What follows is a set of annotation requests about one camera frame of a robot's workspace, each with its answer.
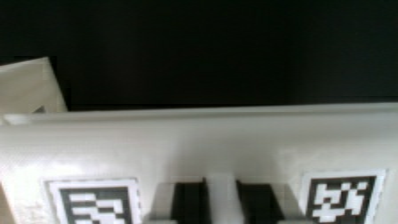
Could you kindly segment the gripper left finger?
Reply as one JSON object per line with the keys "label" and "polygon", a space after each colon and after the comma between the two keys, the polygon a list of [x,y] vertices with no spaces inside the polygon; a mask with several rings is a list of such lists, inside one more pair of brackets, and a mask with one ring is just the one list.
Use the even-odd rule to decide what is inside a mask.
{"label": "gripper left finger", "polygon": [[206,180],[158,184],[147,219],[165,224],[210,224]]}

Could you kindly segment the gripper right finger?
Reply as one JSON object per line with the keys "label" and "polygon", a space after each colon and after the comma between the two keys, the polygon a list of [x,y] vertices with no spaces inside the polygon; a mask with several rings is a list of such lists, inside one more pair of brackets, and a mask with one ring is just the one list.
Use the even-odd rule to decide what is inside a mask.
{"label": "gripper right finger", "polygon": [[236,181],[236,190],[245,224],[279,224],[288,221],[274,186]]}

